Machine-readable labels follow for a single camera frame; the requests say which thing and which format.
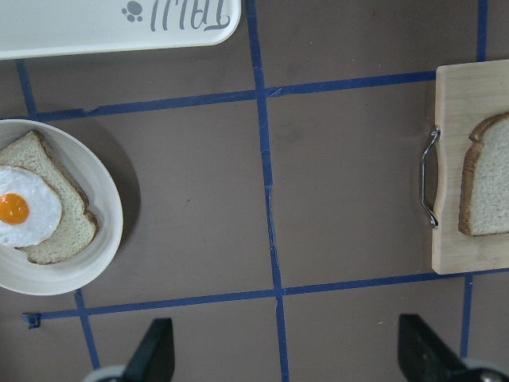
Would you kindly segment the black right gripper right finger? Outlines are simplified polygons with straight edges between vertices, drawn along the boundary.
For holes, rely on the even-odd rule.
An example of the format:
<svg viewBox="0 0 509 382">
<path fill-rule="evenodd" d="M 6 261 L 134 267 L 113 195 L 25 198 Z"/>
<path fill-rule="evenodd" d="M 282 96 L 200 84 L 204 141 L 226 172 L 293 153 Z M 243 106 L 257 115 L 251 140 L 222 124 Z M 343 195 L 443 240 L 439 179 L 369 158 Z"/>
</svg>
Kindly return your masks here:
<svg viewBox="0 0 509 382">
<path fill-rule="evenodd" d="M 407 381 L 459 381 L 468 373 L 460 358 L 417 314 L 398 319 L 398 366 Z"/>
</svg>

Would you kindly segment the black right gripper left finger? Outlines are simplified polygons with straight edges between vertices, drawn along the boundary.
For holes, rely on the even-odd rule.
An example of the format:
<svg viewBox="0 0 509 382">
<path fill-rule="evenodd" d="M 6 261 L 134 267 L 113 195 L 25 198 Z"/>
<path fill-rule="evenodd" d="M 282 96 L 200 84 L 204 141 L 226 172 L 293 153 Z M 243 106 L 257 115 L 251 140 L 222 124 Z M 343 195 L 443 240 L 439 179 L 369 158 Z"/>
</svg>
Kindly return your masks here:
<svg viewBox="0 0 509 382">
<path fill-rule="evenodd" d="M 174 370 L 173 321 L 156 318 L 128 362 L 122 381 L 171 381 Z"/>
</svg>

